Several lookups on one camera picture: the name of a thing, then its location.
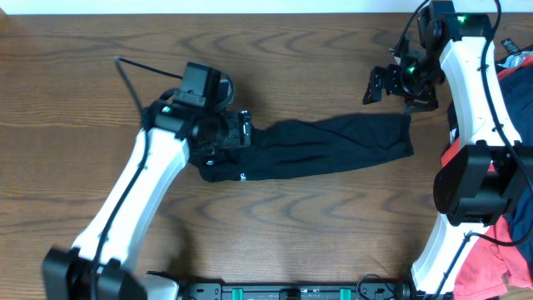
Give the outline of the black polo shirt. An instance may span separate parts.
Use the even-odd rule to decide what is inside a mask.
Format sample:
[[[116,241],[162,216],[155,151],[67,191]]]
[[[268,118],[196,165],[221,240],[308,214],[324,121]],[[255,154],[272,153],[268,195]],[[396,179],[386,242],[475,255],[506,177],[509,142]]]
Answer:
[[[257,129],[252,145],[192,154],[203,180],[293,179],[374,167],[414,154],[411,117],[354,113],[316,122],[286,120]]]

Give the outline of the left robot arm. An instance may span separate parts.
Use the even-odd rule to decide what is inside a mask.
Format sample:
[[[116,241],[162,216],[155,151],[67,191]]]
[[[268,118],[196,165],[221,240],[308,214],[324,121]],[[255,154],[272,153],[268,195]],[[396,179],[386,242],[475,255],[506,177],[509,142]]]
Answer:
[[[178,299],[180,284],[161,273],[137,279],[144,237],[163,196],[192,154],[248,147],[248,111],[227,111],[229,75],[189,62],[180,86],[143,106],[122,64],[115,64],[141,117],[132,155],[102,208],[68,251],[51,248],[42,262],[48,299]]]

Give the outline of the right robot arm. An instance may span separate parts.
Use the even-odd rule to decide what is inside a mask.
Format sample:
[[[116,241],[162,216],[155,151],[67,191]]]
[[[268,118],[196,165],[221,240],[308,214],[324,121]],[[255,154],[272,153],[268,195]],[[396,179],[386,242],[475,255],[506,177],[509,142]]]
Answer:
[[[401,37],[395,59],[371,71],[364,103],[384,95],[404,98],[409,113],[437,108],[436,86],[451,89],[459,146],[436,174],[436,224],[413,262],[400,299],[448,299],[475,242],[510,213],[532,187],[532,149],[507,112],[496,72],[493,39],[498,20],[457,12],[450,1],[424,1],[411,15],[420,51]]]

